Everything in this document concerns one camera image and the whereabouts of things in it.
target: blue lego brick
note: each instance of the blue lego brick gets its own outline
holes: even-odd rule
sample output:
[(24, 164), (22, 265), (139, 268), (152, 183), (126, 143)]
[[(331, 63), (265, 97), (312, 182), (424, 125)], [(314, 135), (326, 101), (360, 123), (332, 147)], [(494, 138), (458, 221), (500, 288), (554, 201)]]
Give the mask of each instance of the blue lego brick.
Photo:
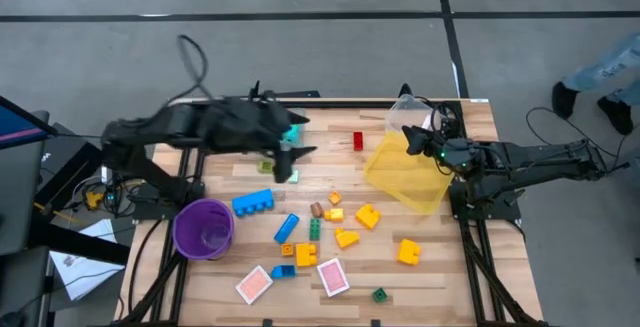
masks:
[(293, 231), (293, 228), (298, 224), (298, 221), (300, 221), (300, 218), (298, 216), (294, 215), (293, 213), (290, 214), (289, 217), (287, 217), (287, 219), (284, 221), (282, 226), (280, 226), (278, 233), (276, 233), (273, 239), (275, 239), (278, 243), (283, 244), (284, 241), (289, 238), (291, 231)]
[(293, 265), (279, 265), (273, 267), (271, 278), (281, 279), (296, 276), (296, 268)]
[(250, 193), (231, 200), (231, 206), (236, 216), (242, 217), (265, 209), (273, 209), (273, 193), (270, 189)]

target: gray floor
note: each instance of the gray floor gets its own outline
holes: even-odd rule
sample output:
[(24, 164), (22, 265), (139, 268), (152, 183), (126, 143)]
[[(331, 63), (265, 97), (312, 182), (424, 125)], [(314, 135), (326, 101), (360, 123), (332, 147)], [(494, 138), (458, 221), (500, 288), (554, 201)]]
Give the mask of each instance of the gray floor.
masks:
[[(456, 12), (640, 10), (640, 0), (450, 1)], [(439, 8), (439, 0), (0, 0), (0, 15)], [(501, 139), (525, 145), (538, 143), (526, 127), (526, 111), (548, 106), (550, 87), (563, 74), (593, 61), (639, 25), (640, 19), (625, 18), (455, 22), (470, 96), (491, 100)], [(326, 97), (394, 96), (403, 82), (427, 97), (457, 96), (439, 19), (1, 23), (0, 92), (26, 108), (48, 109), (53, 120), (77, 133), (100, 133), (106, 122), (146, 115), (187, 87), (175, 48), (178, 33), (192, 36), (207, 51), (212, 68), (206, 85), (216, 94), (246, 93), (260, 79), (265, 88), (317, 89)], [(595, 101), (631, 78), (627, 74), (580, 96), (572, 118), (610, 150), (619, 136)], [(532, 120), (554, 142), (580, 137), (553, 116), (540, 114)], [(639, 140), (632, 136), (624, 150), (638, 147)], [(637, 325), (637, 190), (620, 176), (527, 190), (521, 202), (527, 248), (547, 321)], [(126, 226), (127, 221), (119, 223)], [(126, 243), (131, 236), (119, 238)], [(61, 310), (56, 326), (110, 321), (121, 278)], [(69, 305), (64, 296), (57, 297), (57, 308)]]

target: red lego brick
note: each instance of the red lego brick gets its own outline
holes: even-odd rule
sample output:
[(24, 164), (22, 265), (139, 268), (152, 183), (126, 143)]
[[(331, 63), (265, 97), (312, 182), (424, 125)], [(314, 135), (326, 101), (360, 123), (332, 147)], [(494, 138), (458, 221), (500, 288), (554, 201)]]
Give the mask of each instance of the red lego brick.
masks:
[(362, 151), (362, 132), (353, 132), (353, 150)]

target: monitor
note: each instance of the monitor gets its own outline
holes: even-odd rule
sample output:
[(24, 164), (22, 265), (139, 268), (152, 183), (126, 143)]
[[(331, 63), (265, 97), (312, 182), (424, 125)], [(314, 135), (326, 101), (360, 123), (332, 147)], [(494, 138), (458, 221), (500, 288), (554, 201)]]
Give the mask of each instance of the monitor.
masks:
[(0, 96), (0, 150), (56, 135), (53, 127)]

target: yellow transparent bin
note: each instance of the yellow transparent bin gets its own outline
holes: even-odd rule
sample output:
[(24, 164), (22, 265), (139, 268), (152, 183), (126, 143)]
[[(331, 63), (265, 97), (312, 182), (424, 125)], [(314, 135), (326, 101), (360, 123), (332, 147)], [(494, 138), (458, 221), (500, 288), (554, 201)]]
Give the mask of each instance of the yellow transparent bin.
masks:
[(404, 134), (387, 132), (364, 167), (365, 179), (422, 214), (438, 210), (453, 174), (438, 171), (433, 158), (409, 156)]

